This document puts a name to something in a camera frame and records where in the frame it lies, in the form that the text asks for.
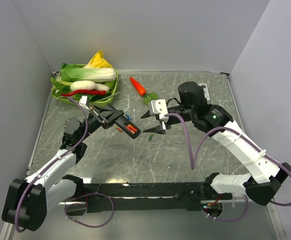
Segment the black battery cover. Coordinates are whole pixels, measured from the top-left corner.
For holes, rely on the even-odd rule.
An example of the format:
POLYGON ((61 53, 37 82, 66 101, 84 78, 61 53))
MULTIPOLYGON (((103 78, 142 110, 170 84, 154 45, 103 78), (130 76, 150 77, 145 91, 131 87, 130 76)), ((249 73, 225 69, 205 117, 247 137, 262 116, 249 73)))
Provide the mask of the black battery cover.
POLYGON ((184 195, 184 192, 185 192, 185 190, 183 188, 179 188, 176 191, 176 193, 175 193, 175 195, 174 195, 173 198, 176 199, 176 200, 178 200, 178 201, 180 201, 182 199, 183 195, 184 195))

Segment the red battery cluster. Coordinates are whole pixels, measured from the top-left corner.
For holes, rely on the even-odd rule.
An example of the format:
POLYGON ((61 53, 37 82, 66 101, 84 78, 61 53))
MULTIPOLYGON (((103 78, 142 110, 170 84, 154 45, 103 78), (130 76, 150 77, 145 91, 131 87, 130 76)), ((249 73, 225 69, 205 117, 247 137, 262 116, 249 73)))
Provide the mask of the red battery cluster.
POLYGON ((131 128, 129 128, 127 125, 125 126, 125 128, 126 128, 127 130, 129 130, 132 134, 135 134, 135 132, 134 132, 131 128))

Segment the black remote control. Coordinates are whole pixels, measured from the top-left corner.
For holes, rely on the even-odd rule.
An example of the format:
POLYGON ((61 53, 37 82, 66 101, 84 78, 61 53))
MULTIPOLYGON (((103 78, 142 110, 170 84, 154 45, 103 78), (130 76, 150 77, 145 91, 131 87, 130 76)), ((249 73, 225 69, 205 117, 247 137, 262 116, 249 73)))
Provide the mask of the black remote control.
POLYGON ((132 139, 136 139, 141 133, 141 130, 123 115, 116 119, 114 122, 132 139))

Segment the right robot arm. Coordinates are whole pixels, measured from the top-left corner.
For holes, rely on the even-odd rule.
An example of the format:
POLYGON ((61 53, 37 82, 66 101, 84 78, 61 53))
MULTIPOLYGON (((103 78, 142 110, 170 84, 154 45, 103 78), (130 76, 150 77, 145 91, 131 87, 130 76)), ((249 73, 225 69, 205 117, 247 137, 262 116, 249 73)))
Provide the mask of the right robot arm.
POLYGON ((203 183, 204 195, 215 199, 223 194, 249 197, 266 206, 282 183, 291 177, 291 166, 279 163, 258 147, 240 128, 234 118, 220 105, 208 103, 203 84, 194 81, 178 87, 177 105, 168 107, 168 100, 152 100, 142 118, 156 117, 159 125, 146 129, 147 133, 165 134, 172 125, 192 122, 194 127, 230 151, 248 170, 247 174, 225 175, 212 173, 203 183))

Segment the orange battery cluster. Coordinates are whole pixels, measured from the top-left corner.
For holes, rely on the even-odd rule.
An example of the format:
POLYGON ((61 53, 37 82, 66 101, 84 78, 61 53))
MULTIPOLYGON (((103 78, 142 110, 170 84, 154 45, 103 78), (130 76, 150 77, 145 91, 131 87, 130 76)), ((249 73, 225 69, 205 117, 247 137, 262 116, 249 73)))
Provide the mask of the orange battery cluster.
POLYGON ((137 132, 138 131, 138 129, 135 128, 134 126, 132 126, 131 124, 129 124, 128 127, 131 128, 134 132, 137 132))

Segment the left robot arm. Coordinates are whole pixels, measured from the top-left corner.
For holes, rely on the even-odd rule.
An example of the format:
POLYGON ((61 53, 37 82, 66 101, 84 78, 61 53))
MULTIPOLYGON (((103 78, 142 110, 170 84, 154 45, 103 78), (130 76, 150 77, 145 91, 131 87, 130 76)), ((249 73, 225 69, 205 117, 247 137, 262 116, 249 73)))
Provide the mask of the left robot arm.
POLYGON ((84 198, 83 179, 65 174, 84 156, 87 145, 83 142, 98 128, 108 129, 124 116, 123 110, 107 104, 90 107, 84 120, 72 117, 65 121, 62 145, 56 155, 42 168, 25 179, 16 178, 8 188, 2 211, 2 220, 14 224, 17 232, 36 231, 47 213, 60 202, 84 198))

